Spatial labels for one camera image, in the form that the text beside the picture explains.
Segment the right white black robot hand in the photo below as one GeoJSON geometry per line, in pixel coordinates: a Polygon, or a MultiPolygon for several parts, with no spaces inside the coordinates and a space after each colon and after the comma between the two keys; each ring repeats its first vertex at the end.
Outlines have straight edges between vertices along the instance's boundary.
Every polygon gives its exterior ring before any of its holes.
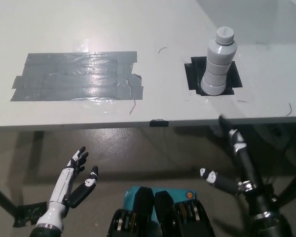
{"type": "Polygon", "coordinates": [[[253,220],[280,219],[279,208],[263,183],[242,134],[222,115],[219,116],[219,125],[231,148],[232,162],[240,170],[240,181],[237,182],[206,168],[200,169],[200,177],[211,186],[226,193],[236,196],[243,194],[249,206],[249,215],[253,220]]]}

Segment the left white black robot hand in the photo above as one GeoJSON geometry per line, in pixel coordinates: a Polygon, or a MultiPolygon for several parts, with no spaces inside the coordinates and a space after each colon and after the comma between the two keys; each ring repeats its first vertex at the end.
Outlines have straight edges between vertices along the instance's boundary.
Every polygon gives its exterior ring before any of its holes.
{"type": "Polygon", "coordinates": [[[43,227],[62,232],[64,229],[63,219],[70,208],[78,207],[94,190],[98,180],[98,166],[92,170],[86,180],[75,190],[72,190],[75,178],[85,167],[88,152],[83,146],[69,160],[66,167],[61,171],[52,195],[48,209],[37,221],[37,227],[43,227]]]}

